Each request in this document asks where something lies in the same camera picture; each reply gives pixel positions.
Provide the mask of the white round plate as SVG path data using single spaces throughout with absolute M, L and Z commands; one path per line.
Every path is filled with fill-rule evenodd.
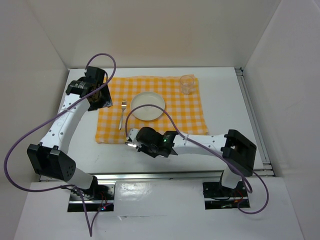
M 150 91 L 137 94 L 133 97 L 130 103 L 131 110 L 140 107 L 133 112 L 133 115 L 142 121 L 153 121 L 158 119 L 163 114 L 163 111 L 155 106 L 158 106 L 164 110 L 166 103 L 161 95 Z

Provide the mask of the silver fork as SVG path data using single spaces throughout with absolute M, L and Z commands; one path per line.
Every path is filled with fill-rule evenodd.
M 125 112 L 126 108 L 127 108 L 127 101 L 125 99 L 123 99 L 121 102 L 121 115 L 120 115 L 120 120 L 119 120 L 119 124 L 118 124 L 119 131 L 122 129 L 123 116 L 124 116 L 124 112 Z

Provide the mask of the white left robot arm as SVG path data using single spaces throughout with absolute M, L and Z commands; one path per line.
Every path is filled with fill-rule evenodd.
M 68 151 L 82 116 L 109 103 L 110 93 L 104 82 L 105 75 L 103 72 L 101 76 L 83 76 L 73 80 L 65 91 L 59 116 L 40 142 L 30 144 L 27 148 L 36 174 L 78 187 L 88 200 L 97 197 L 100 188 L 98 180 L 77 168 Z

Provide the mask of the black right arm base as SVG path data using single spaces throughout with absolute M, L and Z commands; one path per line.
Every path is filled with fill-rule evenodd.
M 241 181 L 235 189 L 223 187 L 219 182 L 203 182 L 202 188 L 206 210 L 250 208 L 248 192 Z

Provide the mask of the yellow white checkered cloth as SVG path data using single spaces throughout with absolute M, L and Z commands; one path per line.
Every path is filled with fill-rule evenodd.
M 181 93 L 178 76 L 115 77 L 108 84 L 108 88 L 113 105 L 98 111 L 95 141 L 99 144 L 123 144 L 126 141 L 125 131 L 132 128 L 151 127 L 161 134 L 175 129 L 193 135 L 206 135 L 209 132 L 197 78 L 191 94 Z M 133 114 L 128 116 L 133 97 L 143 92 L 161 95 L 167 114 L 162 114 L 152 121 L 139 120 Z M 122 100 L 127 101 L 127 107 L 123 114 L 122 129 L 119 130 Z

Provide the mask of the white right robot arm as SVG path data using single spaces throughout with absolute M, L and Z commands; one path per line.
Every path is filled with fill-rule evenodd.
M 99 118 L 108 121 L 108 128 L 103 130 L 102 125 L 98 125 L 96 133 L 102 134 L 102 137 L 97 142 L 125 143 L 152 158 L 184 154 L 214 155 L 227 165 L 218 184 L 220 194 L 230 196 L 240 181 L 243 181 L 248 192 L 252 192 L 247 178 L 253 175 L 257 147 L 239 131 L 230 129 L 227 134 L 221 135 L 183 133 L 168 113 L 163 97 L 155 92 L 142 92 L 131 103 L 127 103 L 126 99 L 120 99 L 119 103 L 121 114 L 107 116 L 103 111 L 99 112 Z M 159 133 L 147 126 L 128 128 L 129 117 L 124 117 L 125 111 L 128 116 L 133 115 L 142 121 L 153 121 L 166 115 L 174 129 Z

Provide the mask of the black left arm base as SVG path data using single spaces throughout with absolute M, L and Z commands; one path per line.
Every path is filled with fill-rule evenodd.
M 115 199 L 116 184 L 108 182 L 103 184 L 100 190 L 93 196 L 81 192 L 83 195 L 84 205 L 88 212 L 113 212 Z M 71 189 L 67 211 L 69 213 L 83 213 L 83 201 L 75 188 Z

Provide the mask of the silver table knife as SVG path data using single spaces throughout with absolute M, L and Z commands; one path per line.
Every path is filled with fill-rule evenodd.
M 130 141 L 126 141 L 124 144 L 125 144 L 126 146 L 129 146 L 129 147 L 132 147 L 132 148 L 136 148 L 136 147 L 137 147 L 136 144 L 134 144 L 133 142 L 130 142 Z

